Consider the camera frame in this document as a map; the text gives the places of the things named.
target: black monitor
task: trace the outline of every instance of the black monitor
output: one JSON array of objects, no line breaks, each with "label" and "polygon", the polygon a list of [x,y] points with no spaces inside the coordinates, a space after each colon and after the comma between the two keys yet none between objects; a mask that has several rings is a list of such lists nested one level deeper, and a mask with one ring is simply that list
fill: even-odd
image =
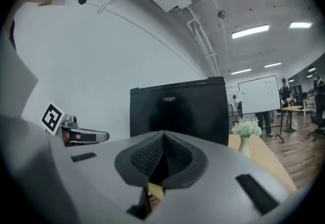
[{"label": "black monitor", "polygon": [[131,137],[159,130],[228,145],[224,78],[131,89]]}]

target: whiteboard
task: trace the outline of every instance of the whiteboard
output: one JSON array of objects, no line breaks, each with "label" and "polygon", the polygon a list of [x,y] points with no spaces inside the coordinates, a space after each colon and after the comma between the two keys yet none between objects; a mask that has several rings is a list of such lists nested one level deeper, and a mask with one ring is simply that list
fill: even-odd
[{"label": "whiteboard", "polygon": [[280,109],[278,82],[275,76],[238,83],[243,114]]}]

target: fluorescent light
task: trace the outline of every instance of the fluorescent light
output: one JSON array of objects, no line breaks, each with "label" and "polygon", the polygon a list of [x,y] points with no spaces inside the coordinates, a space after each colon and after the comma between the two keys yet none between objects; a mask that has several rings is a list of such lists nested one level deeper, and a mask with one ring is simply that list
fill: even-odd
[{"label": "fluorescent light", "polygon": [[242,73],[242,72],[249,72],[251,69],[246,69],[246,70],[243,70],[243,71],[238,71],[238,72],[232,72],[232,74],[237,74],[237,73]]},{"label": "fluorescent light", "polygon": [[251,29],[247,29],[247,30],[242,30],[242,31],[238,31],[236,33],[232,33],[233,39],[238,38],[238,37],[242,37],[245,35],[251,35],[251,34],[255,34],[255,33],[260,33],[262,31],[267,31],[269,29],[269,25],[263,25],[263,26],[259,26],[259,27],[255,27],[255,28],[251,28]]},{"label": "fluorescent light", "polygon": [[270,64],[270,65],[264,66],[264,68],[271,67],[271,66],[277,66],[277,65],[280,65],[280,64],[281,64],[280,62],[279,63],[275,63],[275,64]]},{"label": "fluorescent light", "polygon": [[289,28],[310,28],[312,23],[295,23],[292,22]]}]

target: black mesh cover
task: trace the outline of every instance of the black mesh cover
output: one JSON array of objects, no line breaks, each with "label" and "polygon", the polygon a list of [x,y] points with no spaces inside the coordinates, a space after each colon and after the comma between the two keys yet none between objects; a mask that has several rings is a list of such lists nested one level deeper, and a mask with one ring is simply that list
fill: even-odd
[{"label": "black mesh cover", "polygon": [[205,171],[207,159],[197,147],[160,131],[121,151],[115,167],[128,184],[147,187],[148,182],[163,188],[183,188],[195,183]]}]

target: table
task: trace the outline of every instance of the table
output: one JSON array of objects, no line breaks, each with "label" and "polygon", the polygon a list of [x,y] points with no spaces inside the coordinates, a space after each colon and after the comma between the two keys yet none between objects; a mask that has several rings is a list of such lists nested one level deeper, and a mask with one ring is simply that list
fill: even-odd
[{"label": "table", "polygon": [[290,124],[289,124],[289,128],[285,129],[283,131],[285,131],[286,133],[293,133],[297,130],[292,128],[292,122],[293,122],[293,110],[297,110],[297,109],[302,109],[303,106],[290,106],[290,107],[286,107],[286,108],[282,108],[283,111],[288,111],[288,113],[290,114]]},{"label": "table", "polygon": [[309,97],[309,98],[306,98],[306,99],[303,99],[303,104],[304,104],[304,117],[306,117],[306,101],[312,101],[313,102],[313,111],[315,111],[316,109],[316,103],[315,103],[315,96],[313,97]]},{"label": "table", "polygon": [[[238,150],[240,146],[240,137],[238,135],[229,135],[228,147]],[[267,170],[270,174],[281,181],[290,192],[295,192],[297,190],[294,182],[288,175],[287,171],[280,163],[279,159],[275,154],[268,148],[268,146],[263,142],[263,140],[258,136],[251,136],[250,143],[250,159]],[[155,196],[157,199],[162,200],[165,197],[163,189],[161,186],[149,183],[149,192]]]}]

